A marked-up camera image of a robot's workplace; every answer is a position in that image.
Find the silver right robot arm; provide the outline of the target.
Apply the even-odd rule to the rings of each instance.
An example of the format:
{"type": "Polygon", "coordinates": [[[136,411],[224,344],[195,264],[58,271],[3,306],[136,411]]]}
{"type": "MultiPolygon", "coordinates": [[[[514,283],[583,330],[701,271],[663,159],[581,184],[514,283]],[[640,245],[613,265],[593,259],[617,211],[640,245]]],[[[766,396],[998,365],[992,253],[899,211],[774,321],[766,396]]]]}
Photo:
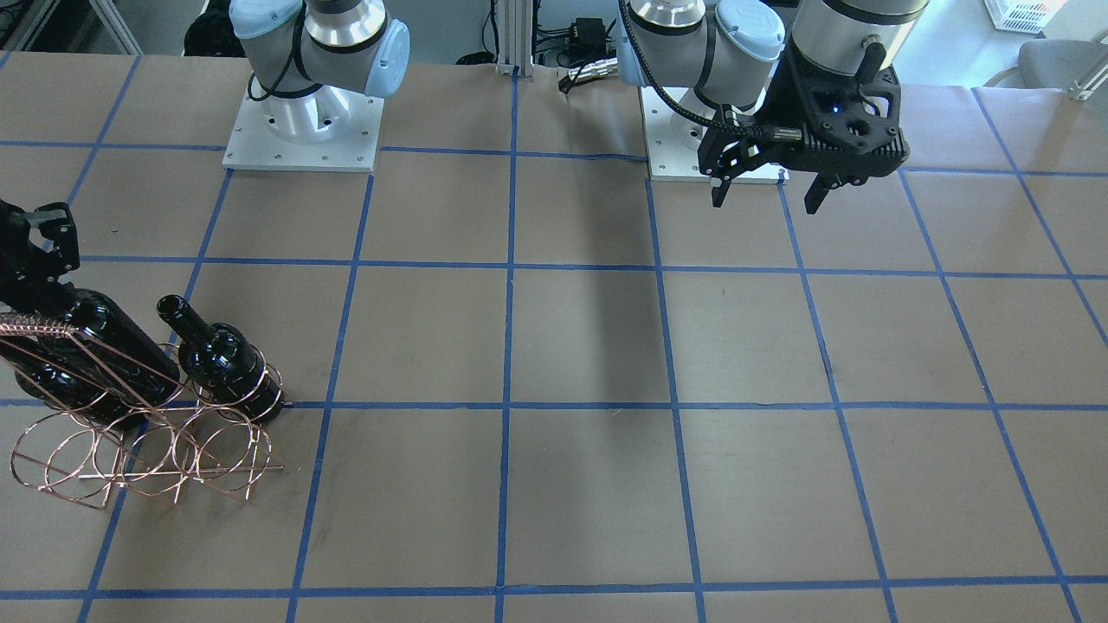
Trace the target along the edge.
{"type": "MultiPolygon", "coordinates": [[[[365,109],[392,96],[406,76],[411,35],[381,1],[232,1],[232,32],[252,75],[229,149],[271,147],[269,168],[299,149],[337,167],[330,150],[352,157],[371,146],[355,137],[365,109]]],[[[66,202],[39,210],[3,203],[3,302],[13,312],[51,316],[73,304],[60,277],[81,264],[76,226],[66,202]]]]}

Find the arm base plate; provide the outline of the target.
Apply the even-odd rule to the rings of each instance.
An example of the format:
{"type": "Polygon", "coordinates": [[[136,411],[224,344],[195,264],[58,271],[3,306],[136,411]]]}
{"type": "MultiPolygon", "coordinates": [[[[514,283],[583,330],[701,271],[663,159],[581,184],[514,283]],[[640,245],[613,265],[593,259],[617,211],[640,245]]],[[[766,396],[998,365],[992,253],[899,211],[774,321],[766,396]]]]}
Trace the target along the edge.
{"type": "MultiPolygon", "coordinates": [[[[707,182],[698,167],[697,149],[705,127],[680,118],[652,86],[640,88],[642,130],[647,147],[649,177],[655,182],[707,182]]],[[[776,164],[761,165],[731,180],[737,184],[780,184],[790,178],[776,164]]]]}
{"type": "Polygon", "coordinates": [[[384,100],[321,86],[299,99],[242,100],[222,165],[271,172],[375,170],[384,100]]]}

